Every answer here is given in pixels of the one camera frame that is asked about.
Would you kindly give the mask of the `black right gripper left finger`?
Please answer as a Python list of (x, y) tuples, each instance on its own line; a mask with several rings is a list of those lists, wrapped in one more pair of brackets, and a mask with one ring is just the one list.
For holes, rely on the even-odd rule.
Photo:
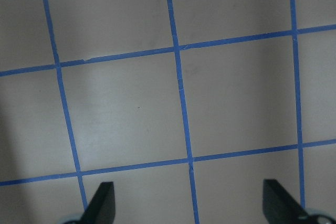
[(115, 203), (113, 182), (102, 182), (81, 216), (80, 223), (112, 224), (116, 216)]

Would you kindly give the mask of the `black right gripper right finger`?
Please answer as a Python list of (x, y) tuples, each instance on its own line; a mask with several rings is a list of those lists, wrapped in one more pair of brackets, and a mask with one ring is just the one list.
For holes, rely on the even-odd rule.
[(263, 214), (270, 224), (310, 223), (310, 216), (276, 179), (264, 179)]

